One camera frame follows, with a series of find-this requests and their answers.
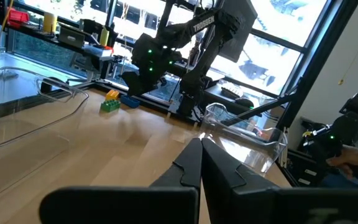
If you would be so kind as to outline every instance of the clear plastic container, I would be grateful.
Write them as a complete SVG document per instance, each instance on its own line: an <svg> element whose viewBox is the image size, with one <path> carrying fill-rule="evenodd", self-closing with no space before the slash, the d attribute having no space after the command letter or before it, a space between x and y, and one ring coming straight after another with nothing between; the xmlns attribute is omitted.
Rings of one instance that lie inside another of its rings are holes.
<svg viewBox="0 0 358 224"><path fill-rule="evenodd" d="M248 121L238 120L232 126L224 121L234 118L226 107L213 103L206 108L200 138L209 138L232 157L264 175L286 148L287 137L277 128L260 129Z"/></svg>
<svg viewBox="0 0 358 224"><path fill-rule="evenodd" d="M67 150L88 94L21 68L0 68L0 192Z"/></svg>

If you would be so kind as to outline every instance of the person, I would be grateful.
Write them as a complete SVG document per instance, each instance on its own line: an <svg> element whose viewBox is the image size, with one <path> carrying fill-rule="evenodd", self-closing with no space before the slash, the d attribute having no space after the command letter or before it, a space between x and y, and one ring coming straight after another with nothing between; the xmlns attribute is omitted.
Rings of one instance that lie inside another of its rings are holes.
<svg viewBox="0 0 358 224"><path fill-rule="evenodd" d="M328 165L340 168L348 179L353 178L353 171L346 164L358 166L358 148L352 146L344 146L342 154L338 157L327 159Z"/></svg>

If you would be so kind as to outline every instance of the wooden table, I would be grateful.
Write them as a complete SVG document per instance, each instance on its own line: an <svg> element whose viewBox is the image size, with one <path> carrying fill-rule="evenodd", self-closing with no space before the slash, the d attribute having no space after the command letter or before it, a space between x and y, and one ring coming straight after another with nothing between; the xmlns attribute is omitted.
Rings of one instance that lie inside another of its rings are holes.
<svg viewBox="0 0 358 224"><path fill-rule="evenodd" d="M57 143L45 140L26 155L21 155L23 150L14 154L0 151L0 179L27 160L46 160L0 193L0 223L40 223L40 201L63 186L146 187L170 167L187 142L197 135L192 125L165 119L165 114L144 107L130 109L122 105L119 111L100 113L104 93L93 90L88 93L76 143L69 150L50 150ZM26 110L26 116L32 113L35 116L37 110L39 106ZM266 178L281 187L290 187L275 164ZM200 223L209 223L204 193Z"/></svg>

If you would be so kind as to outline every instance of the yellow lego brick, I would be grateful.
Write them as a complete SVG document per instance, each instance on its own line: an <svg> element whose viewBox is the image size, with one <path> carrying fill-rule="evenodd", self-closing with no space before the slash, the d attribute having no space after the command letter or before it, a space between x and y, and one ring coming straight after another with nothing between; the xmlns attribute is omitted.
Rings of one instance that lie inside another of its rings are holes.
<svg viewBox="0 0 358 224"><path fill-rule="evenodd" d="M106 94L106 100L118 100L119 92L116 90L110 90L108 94Z"/></svg>

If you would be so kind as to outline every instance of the green lego brick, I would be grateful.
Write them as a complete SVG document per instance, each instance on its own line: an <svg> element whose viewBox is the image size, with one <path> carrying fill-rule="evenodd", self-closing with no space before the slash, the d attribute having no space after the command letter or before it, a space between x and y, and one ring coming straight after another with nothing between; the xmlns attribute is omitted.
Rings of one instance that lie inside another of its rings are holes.
<svg viewBox="0 0 358 224"><path fill-rule="evenodd" d="M105 112L112 112L119 109L121 103L118 100L106 100L100 105L100 109Z"/></svg>

